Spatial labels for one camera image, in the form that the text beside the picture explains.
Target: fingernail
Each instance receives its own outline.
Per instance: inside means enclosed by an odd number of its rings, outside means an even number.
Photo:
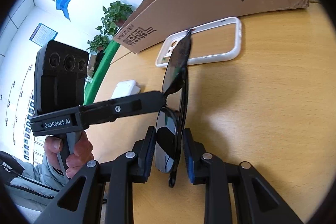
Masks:
[[[61,139],[54,140],[53,145],[54,145],[54,148],[58,150],[61,146]]]

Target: potted plant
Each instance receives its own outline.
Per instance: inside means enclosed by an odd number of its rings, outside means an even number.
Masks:
[[[93,41],[89,40],[87,42],[90,45],[88,49],[92,52],[99,52],[106,49],[107,45],[112,40],[112,37],[118,32],[120,27],[133,12],[131,7],[131,5],[124,4],[121,1],[110,3],[110,7],[108,8],[103,6],[105,16],[100,19],[102,25],[96,28],[100,31],[100,34],[96,35]]]

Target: zipper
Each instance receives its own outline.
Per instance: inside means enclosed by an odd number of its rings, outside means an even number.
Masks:
[[[42,198],[48,198],[48,199],[53,199],[53,198],[54,198],[54,196],[51,196],[51,195],[43,195],[43,194],[41,194],[41,193],[39,193],[39,192],[36,192],[36,191],[34,191],[34,190],[30,189],[30,188],[27,188],[27,187],[16,186],[16,185],[10,185],[10,187],[14,187],[14,188],[17,188],[17,189],[24,190],[24,191],[26,191],[26,192],[28,192],[28,193],[38,195],[38,196],[40,196],[40,197],[42,197]]]

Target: sunglasses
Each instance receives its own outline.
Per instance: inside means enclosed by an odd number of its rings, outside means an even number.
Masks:
[[[178,110],[167,103],[160,109],[156,122],[155,167],[170,173],[168,185],[174,187],[181,156],[181,140],[188,106],[188,67],[191,50],[191,29],[181,39],[170,56],[163,79],[162,92],[167,102],[169,95],[181,91]]]

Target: screw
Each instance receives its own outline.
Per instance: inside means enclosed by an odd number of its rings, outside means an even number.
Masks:
[[[202,157],[205,159],[205,160],[211,160],[212,159],[212,154],[210,153],[204,153],[202,155]]]
[[[251,163],[247,162],[247,161],[243,161],[240,166],[243,168],[243,169],[250,169],[251,168]]]
[[[97,162],[95,160],[89,160],[86,164],[87,167],[95,167],[97,165]]]
[[[135,153],[133,151],[129,151],[125,154],[126,158],[131,159],[135,157]]]

